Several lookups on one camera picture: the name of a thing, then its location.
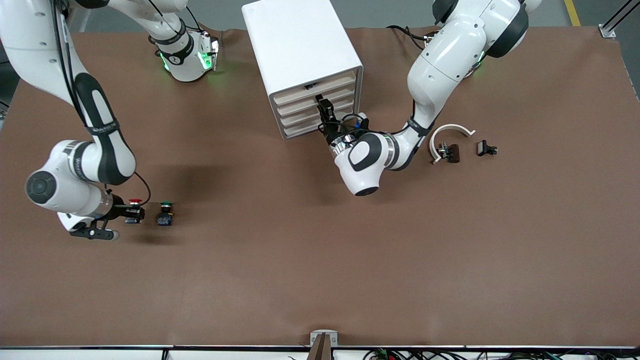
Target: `metal bracket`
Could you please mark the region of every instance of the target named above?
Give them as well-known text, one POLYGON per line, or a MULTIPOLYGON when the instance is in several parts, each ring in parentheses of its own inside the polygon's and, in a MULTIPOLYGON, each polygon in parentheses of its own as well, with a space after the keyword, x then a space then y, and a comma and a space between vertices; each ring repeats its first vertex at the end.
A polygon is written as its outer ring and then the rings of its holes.
POLYGON ((322 335, 322 334, 328 334, 329 335, 329 343, 331 345, 331 347, 336 347, 338 346, 338 332, 335 330, 314 330, 311 332, 311 335, 309 336, 309 344, 310 346, 313 346, 314 343, 316 342, 316 339, 318 339, 318 336, 322 335))
POLYGON ((476 130, 469 130, 464 126, 457 125, 457 124, 447 124, 447 125, 440 126, 438 129, 436 129, 436 131, 433 132, 433 135, 431 135, 431 139, 429 140, 429 150, 431 151, 431 156, 433 156, 434 165, 437 164, 438 161, 442 159, 442 156, 440 156, 440 153, 438 153, 438 149, 436 149, 436 145, 435 145, 436 135, 442 130, 457 130, 463 133, 466 137, 470 137, 471 135, 476 133, 476 130))
POLYGON ((333 360, 332 348, 338 345, 338 332, 316 330, 311 332, 311 350, 307 360, 333 360))
POLYGON ((616 32, 611 29, 611 31, 606 31, 604 29, 604 25, 603 24, 598 24, 598 29, 600 29, 600 34, 602 35, 602 37, 604 38, 616 38, 616 32))

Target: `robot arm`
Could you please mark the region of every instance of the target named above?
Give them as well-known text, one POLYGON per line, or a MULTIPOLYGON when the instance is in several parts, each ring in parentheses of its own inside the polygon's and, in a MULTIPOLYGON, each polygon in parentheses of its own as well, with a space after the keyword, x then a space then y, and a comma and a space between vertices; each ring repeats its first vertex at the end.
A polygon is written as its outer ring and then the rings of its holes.
MULTIPOLYGON (((77 236, 95 220, 111 220, 131 209, 94 183, 118 185, 135 172, 136 160, 98 81, 87 73, 57 5, 51 0, 0 0, 0 37, 18 75, 34 87, 71 104, 93 141, 56 144, 46 164, 26 183, 28 197, 57 211, 77 236)), ((114 239, 99 230, 95 238, 114 239)))
POLYGON ((76 0, 85 8, 109 6, 137 22, 158 46, 164 67, 179 81, 194 81, 215 70, 218 39, 188 29, 177 13, 188 0, 76 0))
POLYGON ((398 171, 409 165, 445 102, 482 52, 501 57, 517 47, 529 25, 527 12, 540 2, 434 2, 436 20, 444 25, 409 71, 407 84, 413 97, 413 113, 403 129, 397 133, 363 131, 355 140, 353 131, 345 129, 343 135, 328 141, 334 162, 351 193, 369 195, 380 187, 385 169, 398 171))

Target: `brown mat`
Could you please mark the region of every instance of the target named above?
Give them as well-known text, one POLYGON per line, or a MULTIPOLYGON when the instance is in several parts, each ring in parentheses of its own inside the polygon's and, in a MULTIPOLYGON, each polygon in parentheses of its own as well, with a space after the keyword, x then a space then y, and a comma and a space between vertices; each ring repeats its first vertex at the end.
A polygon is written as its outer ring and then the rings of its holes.
MULTIPOLYGON (((420 33, 425 29, 416 29, 420 33)), ((398 130, 419 51, 387 29, 349 35, 362 109, 398 130)), ((24 181, 62 139, 89 139, 71 106, 21 83, 0 134, 0 344, 637 345, 640 106, 615 41, 533 28, 487 59, 439 124, 462 162, 426 146, 378 193, 342 184, 320 134, 283 141, 246 32, 220 68, 179 83, 144 33, 77 34, 175 226, 117 220, 115 243, 70 237, 24 181), (494 158, 474 155, 487 139, 494 158)), ((115 189, 144 197, 137 179, 115 189)))

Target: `black strap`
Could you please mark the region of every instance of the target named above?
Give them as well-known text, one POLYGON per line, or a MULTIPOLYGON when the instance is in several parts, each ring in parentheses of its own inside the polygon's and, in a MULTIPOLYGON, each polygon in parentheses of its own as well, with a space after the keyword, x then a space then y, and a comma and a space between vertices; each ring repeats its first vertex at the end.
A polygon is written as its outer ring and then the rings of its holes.
POLYGON ((87 132, 92 136, 108 135, 114 131, 120 130, 120 124, 117 119, 113 119, 112 122, 102 127, 84 127, 87 132))
POLYGON ((184 24, 184 21, 180 19, 180 31, 178 31, 178 33, 175 34, 174 37, 166 40, 158 40, 156 38, 152 38, 152 39, 154 39, 157 45, 171 45, 174 42, 180 40, 180 37, 182 37, 182 35, 184 35, 185 32, 187 32, 187 26, 184 24))
POLYGON ((419 124, 418 124, 418 123, 413 119, 413 116, 411 116, 411 117, 409 118, 409 121, 408 121, 408 122, 406 122, 406 123, 407 123, 407 125, 409 125, 409 127, 410 127, 410 128, 412 128, 416 133, 418 133, 418 135, 419 135, 420 137, 423 137, 423 136, 427 136, 427 135, 431 132, 431 129, 433 129, 433 126, 436 124, 436 121, 435 121, 435 120, 434 120, 434 121, 432 121, 432 122, 431 122, 431 125, 429 125, 429 127, 424 128, 424 127, 420 126, 420 125, 419 125, 419 124))
POLYGON ((195 42, 192 37, 189 37, 187 41, 187 46, 185 46, 182 50, 176 53, 167 53, 166 51, 160 51, 164 56, 164 59, 174 65, 182 65, 184 63, 184 59, 186 59, 192 52, 193 46, 195 42))
POLYGON ((84 154, 84 150, 87 148, 87 146, 91 144, 93 144, 93 142, 83 142, 80 145, 78 145, 78 147, 76 148, 76 152, 74 152, 74 159, 73 159, 74 173, 76 173, 76 176, 80 180, 84 180, 84 181, 91 181, 84 174, 84 171, 82 170, 82 155, 84 154))

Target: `black cable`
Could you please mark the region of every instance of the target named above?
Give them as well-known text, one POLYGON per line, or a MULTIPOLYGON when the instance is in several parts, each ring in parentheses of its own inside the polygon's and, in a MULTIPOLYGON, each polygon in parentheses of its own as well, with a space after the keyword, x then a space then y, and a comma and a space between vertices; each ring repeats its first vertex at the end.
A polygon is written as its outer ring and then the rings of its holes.
POLYGON ((418 35, 416 35, 416 34, 413 34, 411 31, 409 31, 409 30, 408 30, 408 29, 409 29, 409 27, 408 27, 408 26, 407 26, 407 27, 405 27, 405 28, 401 28, 401 27, 400 27, 400 26, 398 26, 398 25, 389 25, 389 26, 387 26, 387 29, 396 29, 396 30, 400 30, 400 31, 402 31, 405 35, 407 35, 407 36, 409 36, 409 37, 412 37, 412 38, 414 38, 414 39, 416 39, 416 40, 424 40, 424 37, 420 37, 420 36, 418 36, 418 35))
POLYGON ((408 360, 408 359, 406 358, 406 356, 402 355, 402 354, 401 354, 400 352, 398 352, 398 351, 393 351, 393 350, 391 350, 391 351, 389 351, 389 353, 391 353, 391 355, 392 355, 393 357, 395 357, 397 360, 408 360))
POLYGON ((400 26, 398 26, 398 25, 389 25, 389 26, 387 26, 387 29, 397 29, 397 30, 402 31, 406 36, 408 36, 408 37, 410 37, 410 38, 411 38, 411 41, 413 42, 413 44, 414 44, 414 45, 416 45, 416 46, 418 47, 418 49, 420 49, 420 50, 424 50, 424 48, 423 48, 422 46, 420 46, 420 44, 418 44, 418 43, 416 42, 416 39, 417 39, 417 40, 422 40, 422 41, 424 41, 424 37, 420 37, 420 36, 418 36, 418 35, 416 35, 416 34, 413 34, 413 33, 411 32, 411 30, 409 30, 409 27, 408 27, 408 26, 407 26, 407 27, 405 27, 405 28, 403 29, 403 28, 401 28, 401 27, 400 27, 400 26))
POLYGON ((160 14, 160 17, 164 20, 164 22, 166 22, 166 25, 167 25, 171 30, 173 30, 173 32, 174 32, 176 35, 180 35, 180 33, 179 33, 178 31, 176 31, 174 28, 172 28, 172 27, 171 27, 171 25, 169 25, 169 22, 164 18, 164 14, 163 14, 163 13, 162 13, 162 11, 160 11, 160 9, 156 6, 156 4, 153 2, 153 0, 147 0, 147 1, 151 4, 151 6, 153 6, 153 7, 154 7, 154 9, 156 9, 156 11, 158 12, 158 14, 160 14))
POLYGON ((424 360, 424 355, 422 355, 422 352, 409 351, 409 354, 411 354, 412 357, 415 357, 415 360, 424 360))
POLYGON ((383 133, 382 131, 373 131, 373 130, 370 130, 370 129, 362 129, 361 127, 357 127, 355 125, 345 124, 344 121, 347 119, 347 117, 357 117, 360 120, 364 120, 364 118, 361 117, 360 115, 358 115, 356 113, 351 113, 351 114, 347 114, 347 115, 343 116, 342 120, 340 120, 340 121, 328 121, 328 122, 322 122, 322 123, 318 124, 318 131, 320 131, 320 133, 322 133, 323 135, 326 135, 324 130, 326 129, 327 126, 329 126, 329 125, 337 125, 337 126, 343 126, 343 127, 348 128, 348 129, 351 129, 349 131, 340 133, 340 136, 354 135, 354 134, 357 134, 357 133, 362 133, 362 134, 360 134, 360 136, 362 136, 364 134, 367 134, 367 133, 378 133, 378 134, 383 134, 383 135, 386 134, 386 133, 383 133))
POLYGON ((443 351, 443 354, 447 354, 447 355, 449 355, 449 356, 451 356, 451 357, 453 357, 453 358, 455 358, 457 360, 467 360, 466 357, 464 357, 462 355, 459 355, 459 354, 456 354, 455 352, 443 351))
POLYGON ((369 356, 369 355, 371 355, 371 354, 373 354, 375 352, 376 352, 375 350, 370 350, 368 353, 364 354, 364 356, 362 357, 362 360, 367 360, 367 356, 369 356))
POLYGON ((76 113, 80 116, 80 119, 83 121, 86 126, 86 119, 84 118, 84 113, 82 112, 82 108, 80 107, 80 102, 77 98, 77 92, 75 91, 75 82, 73 78, 73 72, 71 67, 71 57, 70 57, 70 49, 68 42, 65 42, 65 48, 67 53, 67 59, 69 60, 69 74, 67 74, 67 65, 65 61, 64 54, 62 53, 62 45, 60 44, 60 27, 58 26, 58 7, 62 7, 60 0, 51 1, 51 13, 53 17, 53 28, 55 31, 56 37, 56 49, 58 50, 58 58, 60 59, 60 67, 62 69, 62 76, 65 78, 65 85, 67 86, 67 91, 69 92, 69 97, 71 98, 71 103, 76 109, 76 113))
POLYGON ((618 24, 621 23, 622 20, 624 20, 627 16, 629 16, 629 14, 632 13, 638 7, 638 5, 640 5, 640 3, 635 4, 634 7, 632 7, 628 13, 621 17, 620 20, 618 20, 618 22, 611 29, 614 29, 616 26, 618 26, 618 24))
POLYGON ((616 12, 615 14, 613 14, 613 16, 611 17, 611 19, 609 19, 609 21, 605 22, 605 24, 604 24, 602 27, 603 27, 603 28, 606 28, 606 27, 607 27, 607 25, 609 25, 609 23, 610 23, 611 21, 613 21, 613 18, 615 18, 616 16, 618 16, 618 14, 619 14, 619 13, 621 13, 621 12, 622 12, 622 10, 624 10, 624 9, 627 7, 627 5, 629 5, 632 1, 633 1, 633 0, 628 0, 628 1, 627 1, 627 3, 626 3, 626 4, 624 4, 620 9, 618 9, 618 12, 616 12))
POLYGON ((200 32, 203 32, 204 30, 200 27, 200 23, 198 22, 198 20, 196 20, 196 17, 193 15, 193 12, 191 12, 191 9, 189 9, 189 7, 187 6, 187 11, 189 12, 189 14, 191 14, 191 18, 193 19, 193 21, 195 21, 196 26, 198 27, 198 30, 200 30, 200 32))
POLYGON ((135 175, 138 177, 138 179, 140 179, 140 181, 142 181, 142 183, 147 187, 147 199, 146 199, 146 200, 144 200, 144 201, 143 201, 140 205, 138 205, 138 206, 146 205, 146 204, 149 202, 149 200, 151 200, 151 188, 149 187, 149 184, 147 184, 147 182, 144 180, 144 178, 142 178, 142 177, 140 176, 140 174, 139 174, 137 171, 136 171, 136 172, 134 172, 133 174, 135 174, 135 175))
POLYGON ((441 352, 439 352, 438 350, 429 350, 429 352, 431 352, 433 354, 433 356, 429 357, 428 360, 433 359, 434 357, 441 357, 444 360, 451 360, 448 357, 442 355, 441 352))
POLYGON ((411 37, 410 37, 410 38, 411 38, 411 41, 413 42, 413 44, 414 44, 414 45, 416 45, 416 46, 418 47, 418 49, 420 49, 420 50, 424 50, 424 48, 423 48, 422 46, 420 46, 420 45, 418 44, 418 42, 416 42, 416 41, 415 41, 415 39, 413 38, 413 34, 411 35, 411 37))

